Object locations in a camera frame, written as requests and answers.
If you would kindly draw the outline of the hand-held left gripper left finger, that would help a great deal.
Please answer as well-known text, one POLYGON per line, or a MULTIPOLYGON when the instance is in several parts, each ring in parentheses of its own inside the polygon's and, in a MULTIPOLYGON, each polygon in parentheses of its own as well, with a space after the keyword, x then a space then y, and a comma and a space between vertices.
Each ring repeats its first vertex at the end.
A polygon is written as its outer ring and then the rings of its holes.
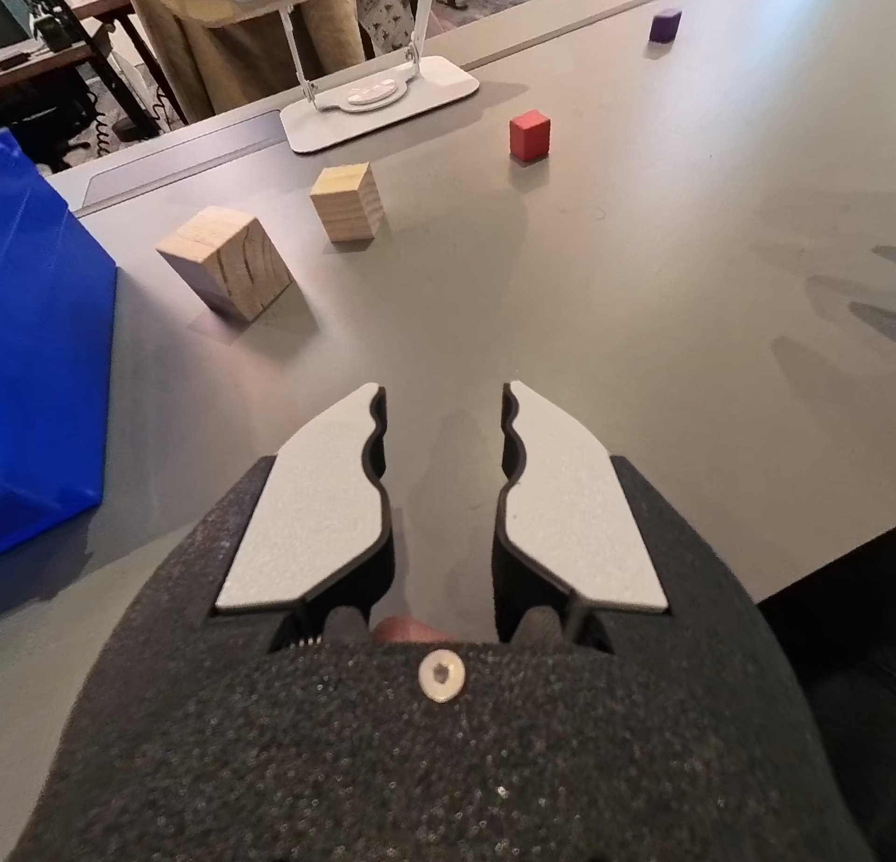
POLYGON ((282 612, 302 639, 333 610, 369 623, 395 575, 383 485, 386 389, 367 383, 277 452, 214 602, 219 617, 282 612))

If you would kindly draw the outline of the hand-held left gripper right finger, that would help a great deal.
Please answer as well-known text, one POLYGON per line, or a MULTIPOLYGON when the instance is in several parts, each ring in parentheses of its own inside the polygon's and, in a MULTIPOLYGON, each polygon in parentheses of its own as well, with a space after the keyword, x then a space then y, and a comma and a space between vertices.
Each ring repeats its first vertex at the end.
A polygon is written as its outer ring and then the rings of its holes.
POLYGON ((599 611, 666 615, 669 602, 606 446, 519 380, 501 400, 505 483, 492 584, 499 639, 549 608, 573 642, 599 611))

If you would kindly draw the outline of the large dark-grained wooden cube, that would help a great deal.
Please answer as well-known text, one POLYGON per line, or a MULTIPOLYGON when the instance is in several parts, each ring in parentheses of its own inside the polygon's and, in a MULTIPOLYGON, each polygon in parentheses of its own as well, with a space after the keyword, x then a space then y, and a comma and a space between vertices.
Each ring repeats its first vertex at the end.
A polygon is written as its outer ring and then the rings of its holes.
POLYGON ((205 303, 232 322, 252 323, 293 283, 260 220, 208 206, 155 245, 205 303))

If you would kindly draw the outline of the small light wooden cube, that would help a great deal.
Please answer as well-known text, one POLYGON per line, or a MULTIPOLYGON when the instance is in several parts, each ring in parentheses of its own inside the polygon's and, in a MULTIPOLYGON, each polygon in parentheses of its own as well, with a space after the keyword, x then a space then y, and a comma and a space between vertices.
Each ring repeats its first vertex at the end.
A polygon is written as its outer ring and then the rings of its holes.
POLYGON ((309 198, 334 244, 372 241, 385 214, 368 161, 324 168, 309 198))

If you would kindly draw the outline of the blue plastic bin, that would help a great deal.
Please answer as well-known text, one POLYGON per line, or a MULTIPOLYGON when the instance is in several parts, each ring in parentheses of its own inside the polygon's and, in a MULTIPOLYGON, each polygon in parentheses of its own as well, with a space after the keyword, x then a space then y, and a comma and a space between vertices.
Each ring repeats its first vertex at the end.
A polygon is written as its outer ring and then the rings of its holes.
POLYGON ((1 135, 1 550, 98 506, 118 267, 1 135))

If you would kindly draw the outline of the red cube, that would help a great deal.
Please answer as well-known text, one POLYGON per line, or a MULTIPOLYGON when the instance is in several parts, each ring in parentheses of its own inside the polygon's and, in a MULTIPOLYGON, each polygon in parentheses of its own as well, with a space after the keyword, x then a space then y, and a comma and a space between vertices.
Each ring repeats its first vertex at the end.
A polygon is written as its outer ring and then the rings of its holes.
POLYGON ((509 122, 511 157, 519 163, 545 158, 550 151, 551 119, 537 109, 530 109, 509 122))

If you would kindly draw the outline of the white lamp stand base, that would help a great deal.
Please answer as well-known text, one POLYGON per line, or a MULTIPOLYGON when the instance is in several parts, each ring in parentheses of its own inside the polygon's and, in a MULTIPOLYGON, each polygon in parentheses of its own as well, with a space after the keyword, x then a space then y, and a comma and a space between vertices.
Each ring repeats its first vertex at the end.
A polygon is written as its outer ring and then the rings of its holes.
POLYGON ((274 6, 280 15, 302 99, 285 106, 280 119, 292 151, 308 155, 396 125, 412 117, 473 95, 478 80, 441 56, 425 56, 432 0, 419 0, 403 63, 373 72, 362 66, 360 76, 319 90, 309 82, 297 51, 291 12, 299 0, 234 0, 263 10, 274 6))

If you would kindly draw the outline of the tan cat tree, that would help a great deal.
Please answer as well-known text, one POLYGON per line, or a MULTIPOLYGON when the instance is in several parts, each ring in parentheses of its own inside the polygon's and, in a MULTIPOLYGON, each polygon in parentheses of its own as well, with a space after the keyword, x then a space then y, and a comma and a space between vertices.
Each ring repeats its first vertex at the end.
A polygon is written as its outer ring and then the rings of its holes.
MULTIPOLYGON (((188 124, 297 86, 277 12, 212 28, 182 18, 164 0, 131 1, 188 124)), ((291 19, 309 80, 364 63, 356 0, 307 0, 291 19)))

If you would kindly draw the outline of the patterned white cloth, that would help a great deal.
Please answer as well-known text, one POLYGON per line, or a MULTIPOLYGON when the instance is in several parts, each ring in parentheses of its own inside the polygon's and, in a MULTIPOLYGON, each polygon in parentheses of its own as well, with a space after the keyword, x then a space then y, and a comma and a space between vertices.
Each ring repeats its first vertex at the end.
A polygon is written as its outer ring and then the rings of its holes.
POLYGON ((419 0, 355 0, 364 54, 384 56, 409 44, 419 0))

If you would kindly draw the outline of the brown side table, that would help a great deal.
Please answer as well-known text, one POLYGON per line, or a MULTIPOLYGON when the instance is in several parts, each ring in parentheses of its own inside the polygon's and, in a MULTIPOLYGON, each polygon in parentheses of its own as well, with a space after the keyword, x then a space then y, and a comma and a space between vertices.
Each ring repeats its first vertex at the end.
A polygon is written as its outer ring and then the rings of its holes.
POLYGON ((131 0, 2 0, 1 122, 40 168, 185 126, 131 0))

